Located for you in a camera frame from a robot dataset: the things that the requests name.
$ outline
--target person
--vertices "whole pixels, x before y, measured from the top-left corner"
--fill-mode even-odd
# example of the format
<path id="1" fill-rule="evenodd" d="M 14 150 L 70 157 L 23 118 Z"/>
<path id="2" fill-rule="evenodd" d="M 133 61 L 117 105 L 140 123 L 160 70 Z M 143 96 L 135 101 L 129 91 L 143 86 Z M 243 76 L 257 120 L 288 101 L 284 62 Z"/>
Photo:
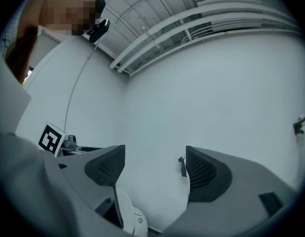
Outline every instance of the person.
<path id="1" fill-rule="evenodd" d="M 23 84 L 38 38 L 38 27 L 65 35 L 82 35 L 96 24 L 104 0 L 24 0 L 0 38 L 0 55 Z"/>

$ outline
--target headphones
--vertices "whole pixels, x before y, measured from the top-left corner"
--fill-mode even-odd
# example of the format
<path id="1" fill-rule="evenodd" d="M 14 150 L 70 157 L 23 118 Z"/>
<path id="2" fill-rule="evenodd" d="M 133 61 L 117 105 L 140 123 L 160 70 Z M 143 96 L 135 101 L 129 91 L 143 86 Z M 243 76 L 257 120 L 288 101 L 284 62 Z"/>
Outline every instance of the headphones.
<path id="1" fill-rule="evenodd" d="M 96 17 L 101 16 L 105 5 L 105 0 L 99 0 L 99 5 L 96 6 Z M 87 32 L 87 35 L 90 36 L 89 41 L 91 43 L 96 42 L 109 30 L 109 27 L 110 21 L 108 19 L 103 20 L 101 23 L 97 22 L 97 24 Z"/>

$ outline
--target ceiling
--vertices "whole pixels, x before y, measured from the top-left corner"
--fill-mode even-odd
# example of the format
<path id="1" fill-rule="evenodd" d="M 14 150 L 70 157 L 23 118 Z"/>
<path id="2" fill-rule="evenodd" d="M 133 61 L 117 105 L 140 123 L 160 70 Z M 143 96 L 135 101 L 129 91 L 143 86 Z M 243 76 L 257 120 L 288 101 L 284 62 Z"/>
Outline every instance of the ceiling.
<path id="1" fill-rule="evenodd" d="M 109 19 L 111 26 L 109 32 L 101 40 L 98 47 L 110 55 L 113 59 L 116 59 L 132 42 L 144 34 L 145 30 L 149 30 L 156 24 L 180 12 L 196 8 L 198 6 L 203 6 L 204 2 L 206 3 L 207 1 L 208 0 L 106 0 L 107 5 L 99 21 Z M 264 4 L 273 8 L 280 8 L 281 10 L 284 9 L 284 6 L 278 0 L 250 0 L 250 3 Z M 229 11 L 225 9 L 224 11 L 219 11 L 217 13 L 224 12 L 234 11 L 230 10 L 229 8 Z M 186 24 L 205 16 L 206 14 L 199 13 L 185 17 L 182 21 L 176 21 L 162 28 L 153 35 L 149 35 L 149 38 L 140 42 L 135 48 L 123 56 L 116 67 L 124 64 L 144 46 L 147 46 L 149 43 L 151 43 L 151 41 L 154 41 L 164 33 L 177 28 L 181 24 Z M 125 71 L 131 75 L 134 71 L 138 70 L 138 68 L 141 68 L 141 66 L 147 64 L 154 58 L 185 43 L 185 41 L 188 40 L 187 33 L 194 32 L 201 27 L 204 27 L 204 24 L 189 28 L 189 31 L 180 31 L 177 34 L 172 35 L 170 38 L 163 40 L 158 45 L 156 44 L 153 48 L 150 48 L 140 57 L 132 61 L 132 63 L 127 66 Z M 59 41 L 70 38 L 68 36 L 61 36 L 49 31 L 45 32 Z"/>

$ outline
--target hair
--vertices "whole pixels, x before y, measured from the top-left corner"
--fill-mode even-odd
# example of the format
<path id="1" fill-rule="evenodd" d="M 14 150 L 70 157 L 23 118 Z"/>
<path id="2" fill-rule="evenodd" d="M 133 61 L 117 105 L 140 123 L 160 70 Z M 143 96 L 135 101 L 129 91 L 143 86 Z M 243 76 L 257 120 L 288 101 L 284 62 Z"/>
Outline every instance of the hair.
<path id="1" fill-rule="evenodd" d="M 95 14 L 91 17 L 99 17 L 99 13 L 101 14 L 103 11 L 103 3 L 105 6 L 104 0 L 96 0 L 96 10 Z M 82 35 L 83 31 L 74 32 L 73 35 Z M 31 53 L 34 49 L 34 46 L 38 40 L 38 27 L 28 27 L 25 30 L 25 34 L 23 37 L 18 38 L 16 40 L 15 45 L 8 52 L 7 57 L 5 59 L 8 67 L 11 72 L 15 76 L 15 78 L 19 81 L 20 84 L 23 84 L 24 79 L 26 77 L 26 71 L 29 68 L 29 60 Z"/>

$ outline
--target white wall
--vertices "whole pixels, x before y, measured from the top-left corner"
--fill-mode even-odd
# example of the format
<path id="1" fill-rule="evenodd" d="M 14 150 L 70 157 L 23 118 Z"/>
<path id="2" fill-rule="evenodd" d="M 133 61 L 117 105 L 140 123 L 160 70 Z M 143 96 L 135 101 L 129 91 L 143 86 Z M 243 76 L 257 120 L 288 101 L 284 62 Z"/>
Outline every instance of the white wall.
<path id="1" fill-rule="evenodd" d="M 301 39 L 246 35 L 191 47 L 128 83 L 126 166 L 118 186 L 159 231 L 186 208 L 187 184 L 178 163 L 186 145 L 259 162 L 297 189 L 305 141 L 297 140 L 293 123 L 301 114 Z"/>
<path id="2" fill-rule="evenodd" d="M 51 122 L 77 135 L 79 144 L 113 143 L 108 138 L 119 131 L 116 120 L 121 100 L 117 96 L 124 92 L 125 80 L 122 75 L 113 75 L 108 69 L 111 60 L 99 50 L 81 71 L 93 48 L 84 37 L 68 39 L 41 60 L 24 85 L 32 99 L 18 125 L 18 136 L 37 144 L 45 123 Z M 67 107 L 68 129 L 65 130 Z M 81 132 L 85 127 L 91 130 L 93 140 L 85 136 L 88 129 Z"/>
<path id="3" fill-rule="evenodd" d="M 30 57 L 30 66 L 35 68 L 37 64 L 59 43 L 45 34 L 38 36 L 38 41 Z"/>

